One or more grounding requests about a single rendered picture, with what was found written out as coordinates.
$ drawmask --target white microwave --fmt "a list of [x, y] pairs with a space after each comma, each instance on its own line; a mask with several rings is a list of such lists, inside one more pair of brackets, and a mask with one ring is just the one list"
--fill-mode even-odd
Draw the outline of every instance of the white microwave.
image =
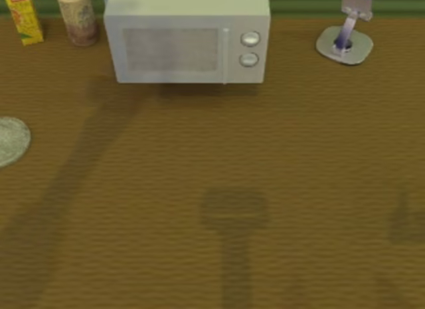
[[262, 83], [269, 0], [107, 0], [120, 83]]

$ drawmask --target yellow carton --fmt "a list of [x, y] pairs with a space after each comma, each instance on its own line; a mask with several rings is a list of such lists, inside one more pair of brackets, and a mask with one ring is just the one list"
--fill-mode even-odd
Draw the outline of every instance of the yellow carton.
[[16, 28], [24, 45], [43, 42], [43, 30], [40, 26], [33, 0], [6, 0], [12, 13]]

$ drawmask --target green curtain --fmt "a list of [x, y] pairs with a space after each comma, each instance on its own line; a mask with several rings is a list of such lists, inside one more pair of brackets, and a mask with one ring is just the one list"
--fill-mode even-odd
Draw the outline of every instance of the green curtain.
[[[96, 14], [104, 11], [103, 0], [92, 0]], [[40, 16], [59, 15], [56, 0], [34, 0]], [[294, 17], [341, 16], [341, 0], [270, 0], [274, 15]], [[425, 0], [373, 0], [375, 16], [421, 17], [425, 16]], [[0, 0], [0, 15], [9, 15], [5, 0]]]

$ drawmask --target microwave door handle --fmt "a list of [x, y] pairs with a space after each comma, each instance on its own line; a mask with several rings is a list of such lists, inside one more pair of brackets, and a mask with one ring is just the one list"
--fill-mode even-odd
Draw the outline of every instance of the microwave door handle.
[[230, 29], [223, 29], [223, 40], [222, 40], [222, 81], [223, 84], [227, 84], [228, 82], [228, 46], [230, 39]]

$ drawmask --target carton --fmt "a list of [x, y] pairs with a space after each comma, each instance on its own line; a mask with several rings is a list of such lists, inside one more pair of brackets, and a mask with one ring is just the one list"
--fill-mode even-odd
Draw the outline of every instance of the carton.
[[40, 25], [33, 0], [6, 0], [23, 45], [43, 42]]

